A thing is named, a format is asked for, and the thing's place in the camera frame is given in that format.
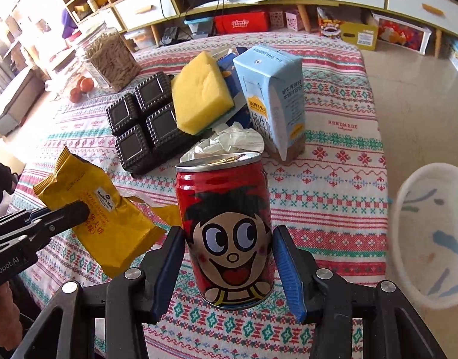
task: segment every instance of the silver bolt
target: silver bolt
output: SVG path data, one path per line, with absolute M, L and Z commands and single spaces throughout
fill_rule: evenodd
M 380 284 L 380 288 L 386 293 L 393 293 L 397 286 L 395 286 L 395 283 L 385 280 Z
M 63 285 L 63 292 L 66 294 L 73 293 L 76 290 L 77 290 L 77 283 L 75 283 L 74 281 L 66 282 Z
M 330 279 L 334 276 L 334 273 L 328 268 L 319 268 L 316 274 L 320 279 Z
M 126 270 L 126 272 L 124 273 L 124 277 L 126 277 L 127 279 L 136 279 L 139 278 L 141 274 L 141 270 L 139 270 L 136 267 L 132 267 L 129 270 Z

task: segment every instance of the crumpled paper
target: crumpled paper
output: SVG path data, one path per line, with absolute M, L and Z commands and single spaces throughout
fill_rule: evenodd
M 227 127 L 227 124 L 220 124 L 213 130 L 215 132 L 214 135 L 197 143 L 180 158 L 180 161 L 185 162 L 223 153 L 243 151 L 261 153 L 264 151 L 264 140 L 261 134 L 252 128 L 242 128 L 242 125 L 238 122 L 235 122 L 230 127 Z

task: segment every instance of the red box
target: red box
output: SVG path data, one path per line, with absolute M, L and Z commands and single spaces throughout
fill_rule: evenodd
M 266 32 L 269 30 L 269 14 L 264 11 L 216 16 L 214 20 L 220 35 L 240 32 Z

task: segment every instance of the sponge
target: sponge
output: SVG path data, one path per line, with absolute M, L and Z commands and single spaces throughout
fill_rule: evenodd
M 217 62 L 201 52 L 172 81 L 177 126 L 196 135 L 234 106 Z

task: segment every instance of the cartoon black hair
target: cartoon black hair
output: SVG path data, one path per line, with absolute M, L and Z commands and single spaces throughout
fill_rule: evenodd
M 268 213 L 269 206 L 267 202 L 257 194 L 249 194 L 251 189 L 251 187 L 242 186 L 231 189 L 226 193 L 214 193 L 211 191 L 195 193 L 195 197 L 201 201 L 187 207 L 184 213 L 184 220 L 191 221 L 191 234 L 188 242 L 194 242 L 194 229 L 198 223 L 204 225 L 222 213 L 234 212 L 252 218 L 255 218 L 256 214 L 262 218 L 263 213 Z M 266 223 L 264 225 L 266 232 L 269 232 L 268 225 Z

